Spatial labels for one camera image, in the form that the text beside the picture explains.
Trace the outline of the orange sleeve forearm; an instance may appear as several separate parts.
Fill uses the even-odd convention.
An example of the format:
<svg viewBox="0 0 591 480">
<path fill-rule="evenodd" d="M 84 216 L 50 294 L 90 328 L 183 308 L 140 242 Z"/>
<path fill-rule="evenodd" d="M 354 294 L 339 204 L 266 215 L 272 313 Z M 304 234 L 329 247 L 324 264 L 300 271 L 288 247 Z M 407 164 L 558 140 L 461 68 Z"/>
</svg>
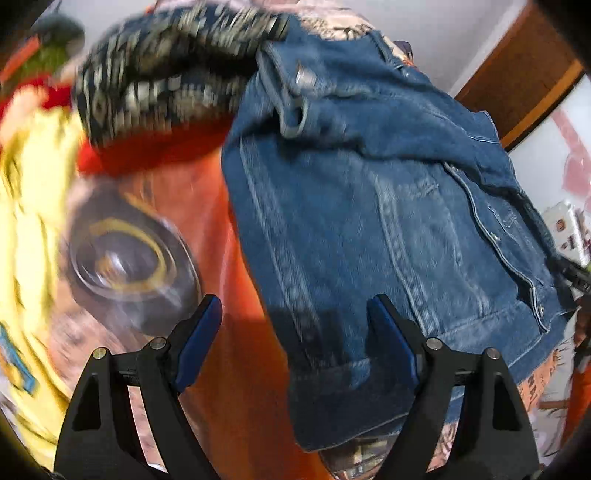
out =
<svg viewBox="0 0 591 480">
<path fill-rule="evenodd" d="M 564 446 L 576 430 L 591 400 L 591 366 L 590 358 L 585 357 L 574 369 L 572 375 L 571 393 L 568 403 L 566 422 L 561 439 L 561 445 Z"/>
</svg>

